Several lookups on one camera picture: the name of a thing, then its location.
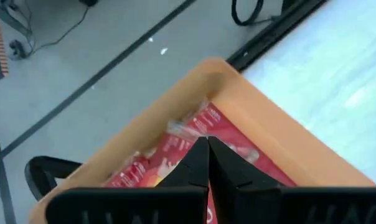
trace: red package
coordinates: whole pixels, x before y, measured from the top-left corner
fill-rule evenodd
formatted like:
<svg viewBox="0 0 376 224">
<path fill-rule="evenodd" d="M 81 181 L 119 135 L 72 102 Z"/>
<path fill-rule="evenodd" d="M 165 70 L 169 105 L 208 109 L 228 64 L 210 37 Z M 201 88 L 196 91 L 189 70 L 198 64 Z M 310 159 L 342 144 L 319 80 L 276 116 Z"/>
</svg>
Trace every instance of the red package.
<svg viewBox="0 0 376 224">
<path fill-rule="evenodd" d="M 244 136 L 213 104 L 209 103 L 185 124 L 172 125 L 150 156 L 136 155 L 106 184 L 107 187 L 154 187 L 187 154 L 199 136 L 214 135 L 255 167 L 287 186 L 295 186 L 264 153 Z M 207 223 L 217 224 L 209 191 Z"/>
</svg>

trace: floor line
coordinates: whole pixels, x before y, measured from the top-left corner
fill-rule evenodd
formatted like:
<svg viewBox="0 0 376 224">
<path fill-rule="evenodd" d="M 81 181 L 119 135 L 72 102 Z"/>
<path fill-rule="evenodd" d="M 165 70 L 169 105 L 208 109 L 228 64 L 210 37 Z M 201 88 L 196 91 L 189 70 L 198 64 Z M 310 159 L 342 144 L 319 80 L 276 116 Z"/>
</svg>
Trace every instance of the floor line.
<svg viewBox="0 0 376 224">
<path fill-rule="evenodd" d="M 103 67 L 97 74 L 91 77 L 91 79 L 89 79 L 81 87 L 75 90 L 68 98 L 63 100 L 61 104 L 55 107 L 52 111 L 50 111 L 47 115 L 40 119 L 40 121 L 31 126 L 28 130 L 26 130 L 23 134 L 16 138 L 12 143 L 10 143 L 4 150 L 1 151 L 1 157 L 6 157 L 9 153 L 15 150 L 18 146 L 20 146 L 24 141 L 26 141 L 26 139 L 31 137 L 36 131 L 38 131 L 41 127 L 43 127 L 49 121 L 51 121 L 55 116 L 61 113 L 67 106 L 72 104 L 77 98 L 79 98 L 83 93 L 85 93 L 89 88 L 91 88 L 91 86 L 93 86 L 96 82 L 103 78 L 109 71 L 115 68 L 120 62 L 126 59 L 143 43 L 147 42 L 150 37 L 152 37 L 155 33 L 161 30 L 168 23 L 170 23 L 175 17 L 177 17 L 180 13 L 186 10 L 194 2 L 196 2 L 196 0 L 186 0 L 179 7 L 177 7 L 170 14 L 168 14 L 164 19 L 158 22 L 154 27 L 148 30 L 138 40 L 131 44 L 126 50 L 122 51 L 122 53 L 120 53 L 116 58 L 114 58 L 111 62 L 105 65 L 105 67 Z"/>
<path fill-rule="evenodd" d="M 12 206 L 11 193 L 9 191 L 9 184 L 6 175 L 6 168 L 1 157 L 0 147 L 0 197 L 2 202 L 2 209 L 4 211 L 4 218 L 7 224 L 16 224 L 14 207 Z"/>
</svg>

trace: red packaging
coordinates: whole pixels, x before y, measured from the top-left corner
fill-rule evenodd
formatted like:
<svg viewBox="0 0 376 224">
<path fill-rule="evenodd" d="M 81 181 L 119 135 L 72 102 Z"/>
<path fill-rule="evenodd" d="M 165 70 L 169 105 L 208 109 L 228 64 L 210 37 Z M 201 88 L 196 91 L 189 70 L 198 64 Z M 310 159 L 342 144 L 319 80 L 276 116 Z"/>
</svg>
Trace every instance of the red packaging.
<svg viewBox="0 0 376 224">
<path fill-rule="evenodd" d="M 209 103 L 185 124 L 165 133 L 154 153 L 135 156 L 130 165 L 113 176 L 107 187 L 154 187 L 186 155 L 201 135 L 217 136 L 255 167 L 287 186 L 293 181 L 246 138 L 213 104 Z M 207 223 L 216 224 L 212 192 L 209 192 Z"/>
</svg>

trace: chair leg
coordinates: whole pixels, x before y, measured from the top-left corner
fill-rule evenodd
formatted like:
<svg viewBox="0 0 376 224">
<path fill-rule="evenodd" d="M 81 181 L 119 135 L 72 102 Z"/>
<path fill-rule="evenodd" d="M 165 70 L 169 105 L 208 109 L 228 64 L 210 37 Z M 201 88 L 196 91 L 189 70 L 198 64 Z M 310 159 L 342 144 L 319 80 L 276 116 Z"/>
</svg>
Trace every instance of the chair leg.
<svg viewBox="0 0 376 224">
<path fill-rule="evenodd" d="M 26 182 L 36 200 L 40 200 L 57 186 L 55 178 L 64 179 L 81 163 L 49 156 L 32 158 L 25 166 Z"/>
</svg>

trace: black cable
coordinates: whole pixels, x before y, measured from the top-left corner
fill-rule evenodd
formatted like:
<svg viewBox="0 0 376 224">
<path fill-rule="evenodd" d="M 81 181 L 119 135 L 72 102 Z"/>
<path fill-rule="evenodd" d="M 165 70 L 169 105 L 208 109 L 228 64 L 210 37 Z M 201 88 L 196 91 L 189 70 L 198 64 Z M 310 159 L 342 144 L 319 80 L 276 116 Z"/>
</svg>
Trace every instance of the black cable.
<svg viewBox="0 0 376 224">
<path fill-rule="evenodd" d="M 73 25 L 71 28 L 69 28 L 64 34 L 62 34 L 62 36 L 60 38 L 58 38 L 56 41 L 43 44 L 43 45 L 41 45 L 41 46 L 39 46 L 38 48 L 35 49 L 36 41 L 33 40 L 33 45 L 31 44 L 32 38 L 34 39 L 34 35 L 33 35 L 33 31 L 32 31 L 32 11 L 31 11 L 31 8 L 30 8 L 27 0 L 24 0 L 24 3 L 26 5 L 26 8 L 27 8 L 29 15 L 26 17 L 22 13 L 22 11 L 20 11 L 20 12 L 21 12 L 22 16 L 24 17 L 24 19 L 26 19 L 27 29 L 31 33 L 30 35 L 29 34 L 25 35 L 26 41 L 29 44 L 29 47 L 31 48 L 31 51 L 26 54 L 26 58 L 29 58 L 30 56 L 34 55 L 37 51 L 39 51 L 39 50 L 41 50 L 45 47 L 50 47 L 50 46 L 59 44 L 59 42 L 61 42 L 61 40 L 63 40 L 71 31 L 73 31 L 76 27 L 78 27 L 84 21 L 84 19 L 86 18 L 88 9 L 89 9 L 89 7 L 87 6 L 84 13 L 83 13 L 82 18 L 75 25 Z"/>
<path fill-rule="evenodd" d="M 238 26 L 250 26 L 250 25 L 258 24 L 259 22 L 265 22 L 265 21 L 272 20 L 272 18 L 271 18 L 271 19 L 267 19 L 267 20 L 264 20 L 264 21 L 258 21 L 258 22 L 255 21 L 257 19 L 258 15 L 260 14 L 261 10 L 263 9 L 263 4 L 264 4 L 264 0 L 257 0 L 256 8 L 252 12 L 252 14 L 250 15 L 249 19 L 247 19 L 245 21 L 241 21 L 238 17 L 238 13 L 237 13 L 237 0 L 232 0 L 231 15 L 232 15 L 233 21 Z"/>
</svg>

